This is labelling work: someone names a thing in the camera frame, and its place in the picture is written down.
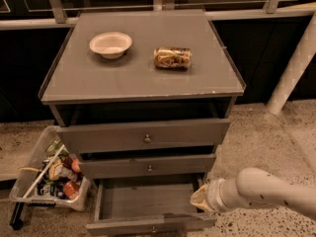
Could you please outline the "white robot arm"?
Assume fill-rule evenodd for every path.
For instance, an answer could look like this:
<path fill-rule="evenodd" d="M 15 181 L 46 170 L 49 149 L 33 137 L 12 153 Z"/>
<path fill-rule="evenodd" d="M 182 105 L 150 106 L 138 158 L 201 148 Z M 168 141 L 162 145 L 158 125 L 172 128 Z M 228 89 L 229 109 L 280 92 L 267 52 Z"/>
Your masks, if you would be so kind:
<path fill-rule="evenodd" d="M 246 168 L 235 178 L 202 185 L 192 194 L 190 203 L 204 211 L 219 213 L 237 208 L 284 206 L 316 219 L 315 187 L 290 184 L 258 168 Z"/>

